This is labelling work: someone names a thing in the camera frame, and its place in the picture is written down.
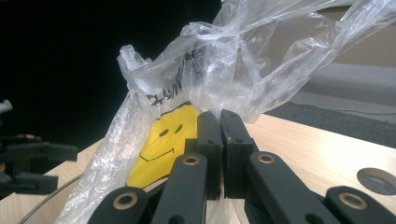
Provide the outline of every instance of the black plastic bracket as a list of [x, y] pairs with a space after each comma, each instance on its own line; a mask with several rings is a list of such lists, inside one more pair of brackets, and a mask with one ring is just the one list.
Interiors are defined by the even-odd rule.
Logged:
[[276, 154], [251, 154], [247, 175], [274, 223], [339, 223]]
[[342, 223], [396, 223], [388, 209], [357, 189], [328, 189], [324, 203]]
[[177, 157], [151, 223], [205, 223], [206, 171], [202, 155]]
[[138, 224], [147, 204], [148, 197], [142, 189], [131, 187], [115, 189], [103, 199], [88, 223]]
[[224, 195], [226, 198], [243, 199], [248, 157], [257, 148], [239, 115], [228, 110], [221, 112], [221, 138], [224, 144]]
[[76, 161], [76, 147], [49, 142], [22, 143], [8, 145], [3, 162], [27, 161], [34, 158], [48, 158], [51, 161]]
[[0, 174], [0, 189], [5, 193], [50, 194], [58, 187], [58, 176], [20, 173], [12, 179]]
[[209, 111], [197, 118], [197, 139], [186, 139], [185, 153], [194, 152], [207, 158], [206, 190], [208, 200], [218, 200], [221, 195], [222, 142], [219, 125]]

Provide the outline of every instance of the black clamp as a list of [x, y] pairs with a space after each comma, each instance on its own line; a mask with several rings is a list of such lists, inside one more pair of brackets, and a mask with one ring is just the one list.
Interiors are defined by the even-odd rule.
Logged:
[[[221, 193], [221, 181], [224, 192]], [[245, 199], [249, 223], [396, 223], [367, 194], [336, 187], [322, 198], [271, 152], [259, 151], [240, 117], [223, 110], [198, 116], [198, 138], [187, 139], [166, 182], [145, 192], [108, 194], [89, 223], [205, 223], [205, 201]]]
[[0, 197], [12, 192], [52, 193], [58, 187], [58, 176], [28, 174], [30, 160], [76, 161], [77, 155], [76, 147], [43, 142], [40, 137], [32, 135], [0, 137], [0, 163], [12, 169], [9, 175], [0, 173]]

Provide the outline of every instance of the light wood surface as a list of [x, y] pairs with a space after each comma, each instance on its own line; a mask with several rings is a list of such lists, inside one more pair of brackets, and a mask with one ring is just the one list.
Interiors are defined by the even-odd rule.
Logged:
[[[313, 191], [325, 195], [330, 187], [350, 186], [359, 189], [396, 214], [396, 196], [373, 193], [362, 186], [357, 172], [372, 167], [396, 176], [396, 150], [261, 115], [247, 130], [260, 150], [274, 152]], [[59, 176], [59, 186], [80, 175], [100, 142], [78, 154], [78, 162], [65, 162], [48, 172]], [[34, 213], [26, 223], [51, 223], [64, 206], [68, 192], [46, 203], [48, 209]], [[0, 202], [0, 223], [18, 223], [46, 196], [12, 194]]]

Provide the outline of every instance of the gray floor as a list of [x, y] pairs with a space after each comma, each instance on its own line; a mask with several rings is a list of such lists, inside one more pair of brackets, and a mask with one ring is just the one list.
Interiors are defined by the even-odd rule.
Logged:
[[266, 114], [396, 148], [396, 124], [386, 121], [367, 119], [314, 105], [297, 105], [291, 102]]
[[396, 67], [331, 63], [267, 114], [396, 148]]

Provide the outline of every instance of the crumpled plastic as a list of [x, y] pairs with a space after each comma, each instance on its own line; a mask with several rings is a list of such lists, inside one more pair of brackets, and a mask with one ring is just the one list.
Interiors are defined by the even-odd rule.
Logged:
[[[218, 118], [227, 109], [254, 122], [337, 55], [396, 21], [393, 0], [356, 1], [340, 21], [316, 12], [345, 2], [231, 0], [213, 24], [185, 26], [153, 62], [122, 47], [118, 60], [129, 92], [56, 223], [86, 223], [109, 192], [125, 185], [162, 113], [191, 102]], [[230, 223], [233, 209], [243, 213], [240, 202], [210, 202], [206, 223]]]

